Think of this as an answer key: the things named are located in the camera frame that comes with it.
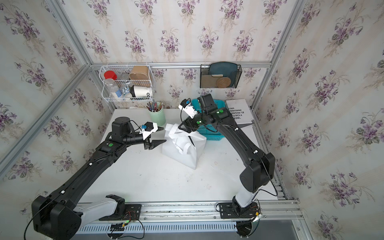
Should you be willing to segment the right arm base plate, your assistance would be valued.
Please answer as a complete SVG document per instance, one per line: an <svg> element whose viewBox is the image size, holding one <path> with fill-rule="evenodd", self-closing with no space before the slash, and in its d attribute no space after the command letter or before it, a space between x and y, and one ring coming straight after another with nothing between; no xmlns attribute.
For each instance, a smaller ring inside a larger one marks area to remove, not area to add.
<svg viewBox="0 0 384 240"><path fill-rule="evenodd" d="M217 203L215 210L221 219L253 219L262 214L260 207L254 202L245 208L237 203Z"/></svg>

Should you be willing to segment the white insulated delivery bag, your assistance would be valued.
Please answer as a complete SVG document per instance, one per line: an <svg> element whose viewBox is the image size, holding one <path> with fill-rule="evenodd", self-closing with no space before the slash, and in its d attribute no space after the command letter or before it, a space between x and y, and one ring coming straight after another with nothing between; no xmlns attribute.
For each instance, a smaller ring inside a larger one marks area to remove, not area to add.
<svg viewBox="0 0 384 240"><path fill-rule="evenodd" d="M178 124L166 124L162 154L193 170L206 146L207 138L199 132L187 133Z"/></svg>

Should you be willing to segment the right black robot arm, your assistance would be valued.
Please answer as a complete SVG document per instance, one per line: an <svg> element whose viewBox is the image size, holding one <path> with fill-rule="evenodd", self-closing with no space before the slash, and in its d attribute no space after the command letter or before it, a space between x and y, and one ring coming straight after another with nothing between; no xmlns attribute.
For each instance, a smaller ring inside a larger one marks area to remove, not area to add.
<svg viewBox="0 0 384 240"><path fill-rule="evenodd" d="M251 208L257 193L272 181L276 158L257 147L238 126L231 112L225 107L218 108L210 94L199 97L198 102L199 111L195 110L190 99L180 103L179 109L188 117L182 121L179 129L191 133L202 126L212 125L236 150L245 166L240 174L243 188L233 198L234 211L240 215Z"/></svg>

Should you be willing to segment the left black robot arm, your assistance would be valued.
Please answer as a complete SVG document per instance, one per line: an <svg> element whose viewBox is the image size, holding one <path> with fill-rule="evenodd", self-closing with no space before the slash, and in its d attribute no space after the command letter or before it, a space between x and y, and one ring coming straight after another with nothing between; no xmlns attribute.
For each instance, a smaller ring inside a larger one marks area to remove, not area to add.
<svg viewBox="0 0 384 240"><path fill-rule="evenodd" d="M102 219L119 220L126 215L125 199L107 195L93 203L80 205L79 200L98 177L134 145L152 150L165 140L151 140L151 134L164 130L147 122L136 129L128 117L116 118L112 130L96 147L90 159L63 185L46 197L38 196L31 205L30 224L36 232L53 240L70 240L85 225Z"/></svg>

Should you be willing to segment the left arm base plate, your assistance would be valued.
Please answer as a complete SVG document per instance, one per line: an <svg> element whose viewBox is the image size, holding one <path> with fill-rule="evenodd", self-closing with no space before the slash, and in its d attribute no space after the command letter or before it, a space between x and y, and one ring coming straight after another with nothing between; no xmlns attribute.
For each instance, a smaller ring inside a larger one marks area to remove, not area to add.
<svg viewBox="0 0 384 240"><path fill-rule="evenodd" d="M117 206L115 212L110 216L100 218L99 221L126 221L138 220L140 218L141 204L125 204Z"/></svg>

